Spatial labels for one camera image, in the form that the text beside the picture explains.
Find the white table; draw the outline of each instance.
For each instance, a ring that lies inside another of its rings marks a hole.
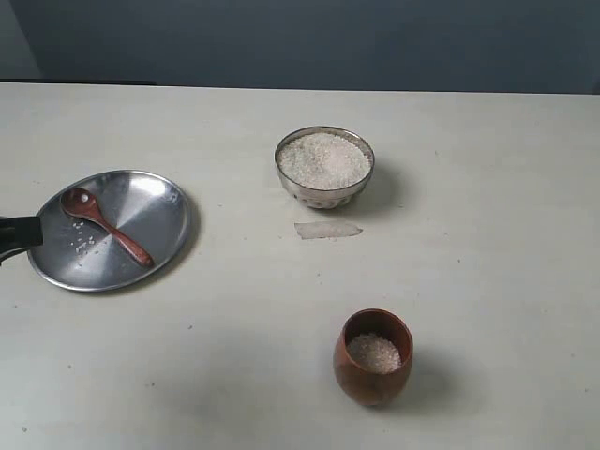
[[[337,213],[274,170],[280,138],[320,124],[377,157]],[[599,147],[600,97],[1,84],[1,215],[130,168],[182,186],[202,226],[173,270],[124,292],[3,263],[0,448],[597,448]],[[323,218],[364,232],[297,236]],[[381,411],[331,369],[368,307],[415,343]]]

